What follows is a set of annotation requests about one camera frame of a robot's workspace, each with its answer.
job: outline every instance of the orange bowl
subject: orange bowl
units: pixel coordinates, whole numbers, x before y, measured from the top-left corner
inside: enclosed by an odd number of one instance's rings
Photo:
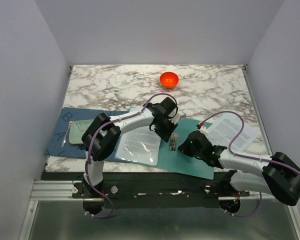
[[[167,89],[175,87],[179,82],[179,77],[177,74],[171,71],[167,71],[161,74],[160,83]]]

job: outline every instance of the marble surface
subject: marble surface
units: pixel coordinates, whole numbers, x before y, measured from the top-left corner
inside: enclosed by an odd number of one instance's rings
[[[175,88],[162,87],[159,79],[163,72],[174,72],[179,76]],[[243,71],[237,65],[75,65],[63,106],[128,111],[130,107],[142,106],[156,93],[173,95],[187,118],[204,120],[224,110],[240,114],[247,124],[260,133],[245,152],[268,154]],[[154,99],[155,102],[161,100],[160,97]],[[46,171],[83,172],[84,162],[84,159],[50,156]],[[121,162],[105,162],[103,170],[164,172]]]

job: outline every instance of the wall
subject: wall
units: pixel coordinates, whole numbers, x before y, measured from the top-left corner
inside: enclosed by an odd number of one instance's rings
[[[283,0],[36,0],[70,64],[247,64]]]
[[[300,0],[283,3],[247,73],[272,151],[300,167]]]
[[[69,67],[33,0],[0,0],[0,240],[16,240]]]

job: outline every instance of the silver fork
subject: silver fork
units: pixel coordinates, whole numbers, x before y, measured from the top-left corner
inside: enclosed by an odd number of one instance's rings
[[[62,145],[61,147],[63,148],[65,146],[65,143],[66,143],[66,139],[67,139],[67,134],[71,128],[71,125],[74,123],[74,119],[73,118],[70,118],[70,121],[69,121],[69,125],[68,125],[68,129],[67,131],[65,132],[65,136],[64,136],[64,139],[63,139],[63,142],[62,142]]]

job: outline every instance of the sheet of paper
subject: sheet of paper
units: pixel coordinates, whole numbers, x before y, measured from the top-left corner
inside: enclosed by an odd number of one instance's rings
[[[121,160],[156,166],[161,138],[148,126],[139,127],[123,134],[115,154]]]
[[[221,145],[228,147],[230,141],[236,136],[241,129],[240,119],[231,113],[224,113],[209,128],[207,138],[213,145]],[[233,142],[231,149],[233,151],[243,152],[258,137],[258,133],[254,131],[248,124],[244,123],[242,133]]]

